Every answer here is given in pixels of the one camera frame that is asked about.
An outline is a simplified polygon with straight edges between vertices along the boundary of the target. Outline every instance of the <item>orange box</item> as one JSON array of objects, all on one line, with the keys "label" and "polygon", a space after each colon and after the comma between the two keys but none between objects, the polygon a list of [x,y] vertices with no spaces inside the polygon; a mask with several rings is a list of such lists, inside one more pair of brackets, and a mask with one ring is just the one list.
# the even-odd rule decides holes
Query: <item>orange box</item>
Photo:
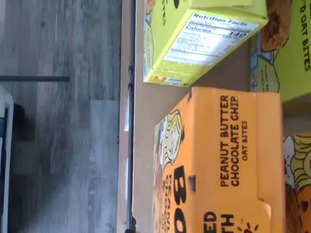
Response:
[{"label": "orange box", "polygon": [[194,87],[154,145],[154,233],[285,232],[279,94]]}]

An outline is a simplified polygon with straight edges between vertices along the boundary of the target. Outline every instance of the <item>cookie illustration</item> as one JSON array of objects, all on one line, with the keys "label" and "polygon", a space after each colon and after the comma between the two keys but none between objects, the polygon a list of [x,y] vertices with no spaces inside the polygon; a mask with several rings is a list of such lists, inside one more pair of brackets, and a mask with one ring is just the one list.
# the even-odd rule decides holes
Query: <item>cookie illustration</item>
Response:
[{"label": "cookie illustration", "polygon": [[289,185],[286,191],[286,233],[300,233],[299,207],[295,189]]},{"label": "cookie illustration", "polygon": [[267,0],[269,21],[262,29],[261,49],[277,50],[283,47],[290,34],[291,0]]},{"label": "cookie illustration", "polygon": [[162,212],[162,169],[156,172],[155,185],[153,190],[153,227],[154,233],[161,232],[161,212]]}]

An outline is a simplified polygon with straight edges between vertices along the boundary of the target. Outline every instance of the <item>brown cookie image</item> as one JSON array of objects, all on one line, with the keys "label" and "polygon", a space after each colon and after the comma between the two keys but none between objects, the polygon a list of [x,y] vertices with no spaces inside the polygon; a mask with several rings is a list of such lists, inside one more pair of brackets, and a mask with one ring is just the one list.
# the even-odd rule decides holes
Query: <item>brown cookie image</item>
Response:
[{"label": "brown cookie image", "polygon": [[283,47],[290,34],[291,0],[267,0],[269,21],[262,29],[261,49],[277,50]]},{"label": "brown cookie image", "polygon": [[299,206],[296,191],[293,187],[286,185],[286,233],[301,233]]}]

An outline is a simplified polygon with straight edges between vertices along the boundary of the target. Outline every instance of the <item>gray wood floor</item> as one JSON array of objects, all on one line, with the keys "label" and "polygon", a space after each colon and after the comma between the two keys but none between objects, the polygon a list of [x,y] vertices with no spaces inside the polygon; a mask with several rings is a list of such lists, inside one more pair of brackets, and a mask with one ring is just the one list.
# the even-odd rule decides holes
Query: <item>gray wood floor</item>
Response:
[{"label": "gray wood floor", "polygon": [[0,0],[0,74],[69,75],[2,83],[26,111],[15,135],[13,233],[114,233],[121,0]]}]

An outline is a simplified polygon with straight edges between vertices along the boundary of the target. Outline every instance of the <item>orange packaging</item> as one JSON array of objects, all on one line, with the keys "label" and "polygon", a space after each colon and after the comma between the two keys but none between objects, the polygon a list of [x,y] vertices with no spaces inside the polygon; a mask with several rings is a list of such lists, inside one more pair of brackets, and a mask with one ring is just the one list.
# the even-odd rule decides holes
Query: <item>orange packaging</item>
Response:
[{"label": "orange packaging", "polygon": [[284,139],[286,233],[311,232],[311,133]]},{"label": "orange packaging", "polygon": [[279,94],[194,87],[154,145],[154,233],[285,232]]}]

